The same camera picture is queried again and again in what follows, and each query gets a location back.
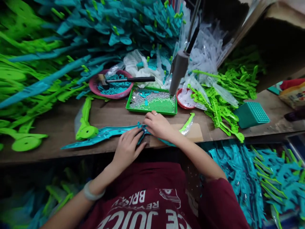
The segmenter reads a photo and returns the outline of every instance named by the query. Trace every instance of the hand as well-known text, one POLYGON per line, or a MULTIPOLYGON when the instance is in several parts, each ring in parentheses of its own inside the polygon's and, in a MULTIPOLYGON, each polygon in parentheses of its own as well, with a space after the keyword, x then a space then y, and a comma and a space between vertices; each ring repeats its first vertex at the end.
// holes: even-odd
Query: hand
POLYGON ((134 128, 123 133, 119 139, 111 164, 120 172, 123 172, 139 156, 147 144, 147 142, 143 142, 136 149, 137 143, 143 135, 143 131, 140 131, 141 128, 134 128))
POLYGON ((172 128, 166 118, 156 111, 148 112, 145 115, 144 124, 147 125, 147 130, 155 137, 161 138, 168 142, 172 142, 180 132, 172 128))

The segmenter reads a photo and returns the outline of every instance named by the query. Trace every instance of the left hand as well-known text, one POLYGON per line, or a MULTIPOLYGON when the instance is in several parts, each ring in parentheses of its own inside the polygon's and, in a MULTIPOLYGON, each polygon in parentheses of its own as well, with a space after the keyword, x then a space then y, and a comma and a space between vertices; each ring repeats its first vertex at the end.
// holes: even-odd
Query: left hand
POLYGON ((143 142, 136 149, 137 143, 143 135, 143 131, 141 130, 141 128, 134 128, 121 135, 111 162, 114 168, 119 169, 120 172, 123 172, 146 146, 147 142, 143 142))

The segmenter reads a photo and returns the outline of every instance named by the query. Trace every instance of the snack bag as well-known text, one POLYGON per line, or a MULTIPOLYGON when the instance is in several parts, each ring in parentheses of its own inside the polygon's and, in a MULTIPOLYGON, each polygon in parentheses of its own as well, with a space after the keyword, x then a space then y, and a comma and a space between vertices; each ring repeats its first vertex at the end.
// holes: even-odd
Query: snack bag
POLYGON ((282 91, 279 98, 293 109, 305 106, 305 82, 282 91))

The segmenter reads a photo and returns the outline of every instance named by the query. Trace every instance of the green plastic tray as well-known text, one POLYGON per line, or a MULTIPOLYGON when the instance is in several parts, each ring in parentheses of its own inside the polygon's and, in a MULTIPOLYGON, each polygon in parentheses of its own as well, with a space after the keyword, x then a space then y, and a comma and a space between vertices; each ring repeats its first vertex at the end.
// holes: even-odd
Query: green plastic tray
MULTIPOLYGON (((148 106, 143 105, 142 109, 130 108, 130 102, 131 102, 131 99, 132 99, 132 94, 133 94, 134 89, 138 89, 138 87, 133 86, 133 88, 132 88, 132 90, 129 94, 128 101, 127 101, 127 104, 126 104, 126 109, 128 111, 147 113, 147 112, 151 112, 151 111, 155 110, 156 112, 158 112, 160 114, 163 114, 163 115, 176 115, 177 114, 177 99, 176 99, 176 102, 174 103, 174 106, 175 106, 174 107, 174 112, 172 112, 173 104, 169 101, 166 101, 166 100, 163 100, 163 101, 159 100, 159 101, 150 102, 148 104, 148 106)), ((168 90, 153 88, 153 87, 145 87, 144 89, 160 91, 160 92, 169 92, 168 90)))

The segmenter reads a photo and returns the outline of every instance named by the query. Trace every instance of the wooden workbench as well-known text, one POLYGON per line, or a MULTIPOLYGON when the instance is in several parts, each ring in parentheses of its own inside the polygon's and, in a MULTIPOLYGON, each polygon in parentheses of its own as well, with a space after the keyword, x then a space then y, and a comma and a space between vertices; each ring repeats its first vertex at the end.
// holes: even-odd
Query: wooden workbench
MULTIPOLYGON (((288 122, 284 119, 284 114, 291 112, 292 109, 284 104, 276 95, 263 91, 258 94, 256 101, 261 103, 270 118, 270 123, 241 130, 246 138, 305 131, 305 121, 288 122)), ((125 109, 126 102, 127 100, 125 99, 112 100, 103 108, 100 108, 104 101, 93 100, 89 117, 90 124, 97 128, 102 128, 105 126, 132 126, 136 125, 138 121, 142 122, 145 113, 127 111, 125 109)), ((43 139, 42 144, 33 151, 14 152, 11 150, 12 138, 2 136, 3 139, 0 142, 4 143, 4 149, 0 152, 0 165, 114 152, 118 137, 113 137, 91 147, 68 150, 60 149, 62 146, 76 142, 74 118, 83 103, 84 99, 70 99, 68 102, 54 107, 51 111, 36 119, 34 123, 36 128, 32 129, 31 133, 48 134, 49 137, 43 139)), ((215 129, 212 120, 203 111, 195 109, 192 112, 196 114, 194 122, 199 123, 201 126, 204 141, 217 141, 234 137, 228 137, 220 129, 215 129)), ((189 113, 190 111, 178 107, 177 115, 167 116, 167 119, 171 124, 184 124, 190 116, 189 113)))

